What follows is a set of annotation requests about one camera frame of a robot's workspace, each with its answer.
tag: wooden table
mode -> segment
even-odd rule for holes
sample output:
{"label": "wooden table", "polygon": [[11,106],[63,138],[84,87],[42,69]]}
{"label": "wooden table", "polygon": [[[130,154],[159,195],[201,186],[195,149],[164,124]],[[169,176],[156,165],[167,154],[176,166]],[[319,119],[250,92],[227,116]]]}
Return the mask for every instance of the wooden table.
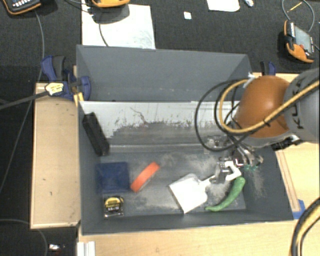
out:
{"label": "wooden table", "polygon": [[[279,76],[291,81],[296,75]],[[43,84],[37,87],[38,92],[43,90]],[[34,120],[31,228],[76,226],[80,220],[76,107],[61,98],[44,97],[35,103]],[[320,194],[319,145],[292,146],[277,157],[291,206],[297,204],[295,193],[309,206]],[[95,241],[97,256],[283,256],[288,255],[295,224],[294,220],[89,236],[80,230],[78,239]],[[304,255],[318,255],[319,238],[316,224],[305,239]]]}

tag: white paper sheet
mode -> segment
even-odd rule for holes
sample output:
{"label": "white paper sheet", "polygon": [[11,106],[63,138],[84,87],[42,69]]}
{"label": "white paper sheet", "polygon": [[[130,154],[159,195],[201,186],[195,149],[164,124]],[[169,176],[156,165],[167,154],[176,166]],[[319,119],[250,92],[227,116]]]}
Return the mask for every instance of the white paper sheet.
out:
{"label": "white paper sheet", "polygon": [[209,10],[222,12],[236,12],[240,9],[238,0],[206,0]]}
{"label": "white paper sheet", "polygon": [[[154,30],[151,9],[147,5],[129,4],[130,15],[121,21],[102,24],[102,35],[110,47],[131,47],[155,49]],[[82,12],[82,44],[86,46],[104,46],[99,25],[92,16]]]}

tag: green chili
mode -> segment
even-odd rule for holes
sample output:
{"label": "green chili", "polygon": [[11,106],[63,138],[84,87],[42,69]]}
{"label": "green chili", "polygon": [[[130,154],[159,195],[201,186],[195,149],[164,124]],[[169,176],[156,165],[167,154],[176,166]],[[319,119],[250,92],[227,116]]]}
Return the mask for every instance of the green chili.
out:
{"label": "green chili", "polygon": [[246,183],[246,180],[244,177],[242,177],[242,176],[237,177],[234,180],[232,188],[230,189],[230,192],[227,195],[227,197],[225,198],[225,200],[223,200],[221,203],[219,203],[215,206],[207,206],[204,209],[212,211],[212,212],[218,212],[218,211],[221,211],[222,209],[226,208],[238,197],[238,195],[242,191],[245,183]]}

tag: black carpet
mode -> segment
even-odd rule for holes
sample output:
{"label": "black carpet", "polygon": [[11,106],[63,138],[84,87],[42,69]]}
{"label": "black carpet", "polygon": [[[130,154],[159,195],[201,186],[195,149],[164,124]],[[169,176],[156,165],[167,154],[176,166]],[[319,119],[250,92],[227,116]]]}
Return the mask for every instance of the black carpet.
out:
{"label": "black carpet", "polygon": [[[81,11],[80,5],[66,1],[55,0],[36,11],[43,27],[45,56],[64,55],[65,66],[71,67],[76,63],[76,44],[81,43]],[[260,61],[273,62],[282,73],[300,73],[319,66],[318,51],[313,64],[288,58],[282,37],[286,17],[281,0],[256,1],[254,8],[239,0],[240,10],[230,13],[208,11],[206,0],[131,0],[131,3],[151,6],[157,49],[247,54],[256,72],[260,71]],[[310,35],[319,45],[320,2],[309,3],[316,14]],[[288,10],[293,5],[285,6]],[[185,20],[184,11],[191,13],[192,20]],[[289,14],[298,26],[308,30],[312,16],[306,6],[301,5]],[[14,101],[31,95],[38,78],[42,58],[40,28],[33,12],[9,16],[1,3],[0,33],[0,99]],[[0,111],[0,185],[27,107],[24,103]],[[31,111],[0,193],[0,219],[29,220],[32,138]],[[60,255],[73,255],[75,228],[48,229],[44,235],[49,244],[63,245]],[[36,231],[28,231],[21,223],[0,222],[0,256],[34,256],[43,252],[42,238]]]}

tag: black eraser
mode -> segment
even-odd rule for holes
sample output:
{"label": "black eraser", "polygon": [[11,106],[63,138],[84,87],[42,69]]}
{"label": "black eraser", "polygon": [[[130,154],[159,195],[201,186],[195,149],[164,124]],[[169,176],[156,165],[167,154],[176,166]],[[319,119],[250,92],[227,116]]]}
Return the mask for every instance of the black eraser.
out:
{"label": "black eraser", "polygon": [[91,142],[94,152],[99,156],[109,153],[110,145],[101,129],[99,121],[94,112],[85,114],[82,120],[83,128]]}

